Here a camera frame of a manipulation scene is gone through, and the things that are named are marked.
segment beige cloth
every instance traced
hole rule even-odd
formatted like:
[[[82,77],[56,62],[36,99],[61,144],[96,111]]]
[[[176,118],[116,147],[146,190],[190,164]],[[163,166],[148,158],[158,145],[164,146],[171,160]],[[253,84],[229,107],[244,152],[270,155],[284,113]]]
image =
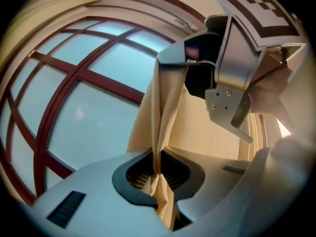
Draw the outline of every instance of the beige cloth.
[[[151,195],[158,202],[157,214],[168,227],[172,222],[173,192],[160,173],[160,153],[169,145],[170,139],[173,140],[171,146],[207,154],[212,151],[210,141],[215,143],[222,137],[220,148],[211,155],[227,151],[228,158],[237,158],[239,146],[239,138],[212,124],[205,101],[189,95],[184,86],[186,72],[186,68],[159,70],[156,60],[154,76],[144,95],[127,148],[127,152],[153,148],[155,176],[152,178]]]

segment vent grille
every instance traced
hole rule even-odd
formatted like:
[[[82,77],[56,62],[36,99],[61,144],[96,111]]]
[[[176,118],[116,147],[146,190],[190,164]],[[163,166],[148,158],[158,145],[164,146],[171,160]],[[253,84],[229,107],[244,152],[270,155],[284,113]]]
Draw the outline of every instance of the vent grille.
[[[47,217],[54,224],[65,228],[72,216],[75,214],[85,194],[72,191]]]
[[[150,195],[150,181],[153,174],[153,156],[143,158],[126,172],[128,183],[135,189]]]
[[[161,152],[161,172],[173,191],[183,185],[191,174],[187,166],[165,152]]]

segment curtain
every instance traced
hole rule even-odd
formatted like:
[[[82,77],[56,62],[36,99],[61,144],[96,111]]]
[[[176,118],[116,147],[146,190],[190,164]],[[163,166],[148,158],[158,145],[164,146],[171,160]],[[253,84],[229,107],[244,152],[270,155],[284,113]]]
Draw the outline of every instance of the curtain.
[[[213,124],[204,100],[189,95],[184,86],[187,69],[160,70],[156,59],[154,76],[144,95],[128,152],[153,148],[154,176],[151,195],[158,203],[157,214],[171,226],[173,192],[161,173],[161,151],[166,146],[223,158],[238,155],[239,138]]]
[[[0,71],[11,55],[34,33],[60,15],[102,0],[43,0],[23,8],[11,21],[0,45]]]

